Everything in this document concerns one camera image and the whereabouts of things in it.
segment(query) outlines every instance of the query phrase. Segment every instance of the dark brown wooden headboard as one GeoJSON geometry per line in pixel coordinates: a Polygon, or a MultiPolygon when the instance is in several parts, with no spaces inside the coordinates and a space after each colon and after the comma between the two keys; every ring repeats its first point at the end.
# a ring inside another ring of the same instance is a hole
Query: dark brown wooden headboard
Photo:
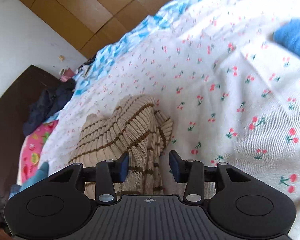
{"type": "Polygon", "coordinates": [[[0,98],[0,195],[7,196],[17,181],[20,150],[24,141],[22,124],[28,119],[29,105],[43,89],[60,81],[31,65],[0,98]]]}

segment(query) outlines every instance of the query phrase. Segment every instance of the bed sheet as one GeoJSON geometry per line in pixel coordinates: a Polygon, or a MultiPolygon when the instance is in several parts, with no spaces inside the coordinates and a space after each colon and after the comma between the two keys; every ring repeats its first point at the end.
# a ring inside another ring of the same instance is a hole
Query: bed sheet
{"type": "MultiPolygon", "coordinates": [[[[40,162],[50,174],[70,160],[86,117],[111,115],[119,99],[151,94],[171,116],[172,140],[160,158],[166,194],[183,194],[168,153],[215,165],[229,162],[296,204],[290,237],[300,239],[300,59],[271,42],[300,17],[300,0],[202,0],[169,28],[150,33],[106,76],[60,113],[40,162]]],[[[206,197],[213,195],[206,185],[206,197]]]]}

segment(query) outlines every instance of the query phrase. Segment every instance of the gray ribbed plate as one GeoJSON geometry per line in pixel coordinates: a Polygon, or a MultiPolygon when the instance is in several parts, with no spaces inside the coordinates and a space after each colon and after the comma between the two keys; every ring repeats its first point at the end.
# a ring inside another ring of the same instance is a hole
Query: gray ribbed plate
{"type": "MultiPolygon", "coordinates": [[[[217,228],[202,208],[177,196],[123,196],[99,207],[92,219],[62,240],[238,240],[217,228]]],[[[280,236],[277,240],[290,239],[280,236]]]]}

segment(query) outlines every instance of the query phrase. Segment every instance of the beige striped sweater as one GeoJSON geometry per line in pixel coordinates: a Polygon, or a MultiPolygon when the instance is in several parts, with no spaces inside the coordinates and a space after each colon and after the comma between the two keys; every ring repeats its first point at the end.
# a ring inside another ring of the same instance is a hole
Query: beige striped sweater
{"type": "MultiPolygon", "coordinates": [[[[152,96],[133,96],[122,99],[110,118],[89,115],[69,163],[91,167],[128,151],[129,171],[123,184],[114,185],[117,196],[162,195],[159,155],[170,140],[172,120],[154,106],[152,96]]],[[[86,184],[85,194],[95,198],[94,183],[86,184]]]]}

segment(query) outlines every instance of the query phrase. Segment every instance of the white wall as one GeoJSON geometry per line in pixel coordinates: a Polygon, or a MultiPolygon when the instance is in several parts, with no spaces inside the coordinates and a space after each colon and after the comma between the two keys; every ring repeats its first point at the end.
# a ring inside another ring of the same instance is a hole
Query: white wall
{"type": "Polygon", "coordinates": [[[0,97],[30,65],[59,77],[62,68],[75,70],[85,61],[19,0],[0,3],[0,97]]]}

